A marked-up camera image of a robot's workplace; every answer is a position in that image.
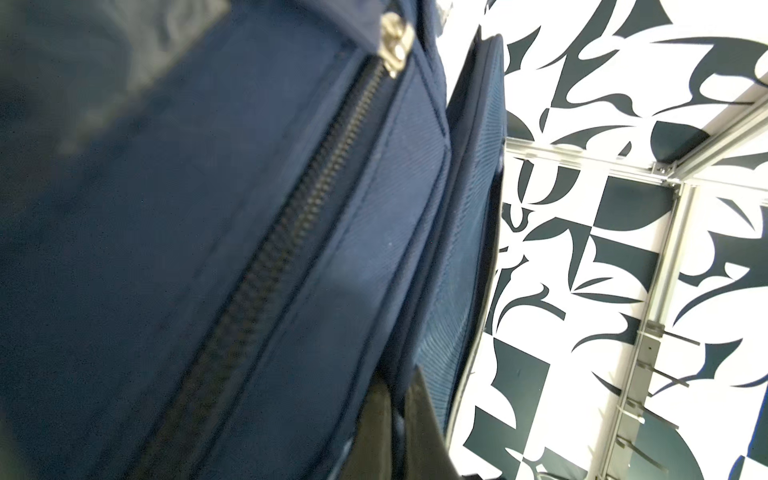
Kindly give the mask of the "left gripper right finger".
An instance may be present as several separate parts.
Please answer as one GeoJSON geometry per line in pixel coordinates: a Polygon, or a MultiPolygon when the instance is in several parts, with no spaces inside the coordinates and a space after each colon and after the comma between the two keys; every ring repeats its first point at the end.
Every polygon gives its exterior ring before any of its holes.
{"type": "Polygon", "coordinates": [[[404,401],[404,478],[459,479],[433,411],[422,371],[414,370],[404,401]]]}

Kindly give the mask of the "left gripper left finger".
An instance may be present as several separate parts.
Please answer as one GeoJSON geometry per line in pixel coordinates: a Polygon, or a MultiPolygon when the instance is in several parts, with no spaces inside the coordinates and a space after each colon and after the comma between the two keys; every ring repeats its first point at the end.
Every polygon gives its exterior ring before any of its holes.
{"type": "Polygon", "coordinates": [[[392,402],[379,375],[370,383],[362,406],[355,438],[339,479],[390,480],[392,478],[392,402]]]}

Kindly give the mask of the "navy blue student backpack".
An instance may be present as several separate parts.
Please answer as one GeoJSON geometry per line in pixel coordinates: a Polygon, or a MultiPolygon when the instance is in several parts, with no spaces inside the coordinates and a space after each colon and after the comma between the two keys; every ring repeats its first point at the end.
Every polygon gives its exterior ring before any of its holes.
{"type": "Polygon", "coordinates": [[[1,5],[1,475],[339,479],[372,378],[448,450],[503,39],[434,1],[1,5]]]}

